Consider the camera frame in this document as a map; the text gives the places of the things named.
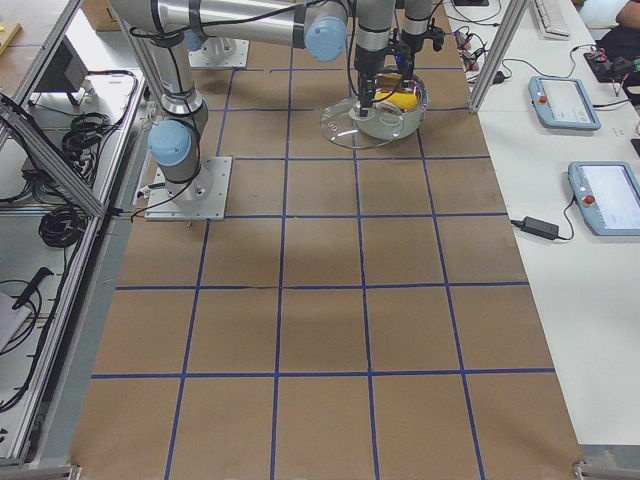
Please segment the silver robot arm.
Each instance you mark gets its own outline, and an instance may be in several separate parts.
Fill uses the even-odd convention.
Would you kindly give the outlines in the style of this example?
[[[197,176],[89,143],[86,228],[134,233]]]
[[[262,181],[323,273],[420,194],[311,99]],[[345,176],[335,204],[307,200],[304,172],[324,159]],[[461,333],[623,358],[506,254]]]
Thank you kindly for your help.
[[[384,140],[395,137],[403,122],[380,109],[376,97],[390,53],[392,1],[115,1],[112,7],[129,36],[147,48],[151,59],[143,71],[162,87],[168,117],[152,129],[148,149],[171,200],[190,204],[206,198],[213,185],[200,158],[208,116],[189,65],[189,33],[304,49],[319,62],[338,58],[353,39],[358,87],[348,113],[360,130]]]
[[[432,0],[397,1],[396,8],[404,11],[404,20],[392,52],[402,78],[409,80],[414,76],[415,56],[423,49],[424,42],[430,40],[433,50],[439,52],[445,33],[435,24]]]

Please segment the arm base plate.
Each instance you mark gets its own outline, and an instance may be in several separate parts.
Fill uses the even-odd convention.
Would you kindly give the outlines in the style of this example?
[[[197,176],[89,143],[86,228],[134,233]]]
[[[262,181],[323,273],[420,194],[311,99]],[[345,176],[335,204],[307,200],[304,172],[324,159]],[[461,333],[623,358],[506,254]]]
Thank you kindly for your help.
[[[164,175],[157,167],[154,181],[165,185],[151,191],[150,208],[143,212],[144,218],[149,221],[223,220],[231,170],[231,157],[203,158],[199,176],[181,192],[182,186],[165,184]]]
[[[230,38],[208,38],[189,53],[189,62],[196,70],[228,70],[245,68],[249,42]]]

